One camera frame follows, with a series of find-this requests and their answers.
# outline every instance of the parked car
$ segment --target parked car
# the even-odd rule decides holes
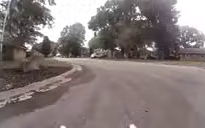
[[[90,57],[91,58],[105,58],[107,57],[107,55],[103,53],[93,53]]]

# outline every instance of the house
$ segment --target house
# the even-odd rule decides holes
[[[26,58],[26,48],[12,44],[3,44],[3,61],[19,61]]]
[[[179,54],[181,60],[205,61],[205,48],[185,48]]]

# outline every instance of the road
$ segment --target road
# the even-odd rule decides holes
[[[85,68],[76,86],[51,105],[3,120],[0,128],[205,128],[205,69],[60,60]]]

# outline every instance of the tree canopy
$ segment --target tree canopy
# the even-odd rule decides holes
[[[109,30],[109,42],[127,54],[155,42],[160,57],[169,56],[179,34],[176,0],[107,0],[89,21],[89,29]]]
[[[80,56],[81,47],[85,41],[85,33],[85,27],[81,23],[64,27],[59,38],[60,53],[67,57],[69,55]]]
[[[12,0],[9,8],[9,0],[0,1],[0,33],[3,30],[3,20],[6,10],[9,9],[4,37],[7,42],[15,45],[33,43],[36,37],[43,36],[39,31],[42,27],[52,25],[53,17],[46,8],[46,0]]]
[[[205,35],[196,28],[181,26],[178,40],[183,48],[201,48],[205,43]]]

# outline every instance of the pole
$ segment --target pole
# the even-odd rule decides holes
[[[5,32],[5,27],[6,27],[6,20],[7,17],[9,15],[9,11],[10,11],[10,5],[11,5],[12,0],[9,1],[9,4],[7,6],[7,10],[6,10],[6,15],[3,21],[3,28],[2,28],[2,33],[1,33],[1,41],[0,41],[0,63],[2,64],[3,61],[3,41],[4,41],[4,32]]]

